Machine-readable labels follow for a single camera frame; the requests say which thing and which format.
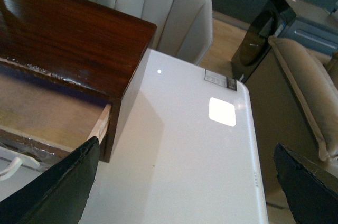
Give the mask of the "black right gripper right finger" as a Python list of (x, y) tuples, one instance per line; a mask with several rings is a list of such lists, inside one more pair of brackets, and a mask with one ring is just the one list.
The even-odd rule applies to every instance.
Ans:
[(337, 177), (282, 143), (273, 158), (296, 223), (337, 223)]

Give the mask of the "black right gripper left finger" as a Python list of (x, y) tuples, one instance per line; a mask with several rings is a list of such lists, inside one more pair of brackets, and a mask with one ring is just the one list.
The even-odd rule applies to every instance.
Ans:
[(92, 137), (1, 201), (1, 223), (78, 223), (99, 158), (99, 140)]

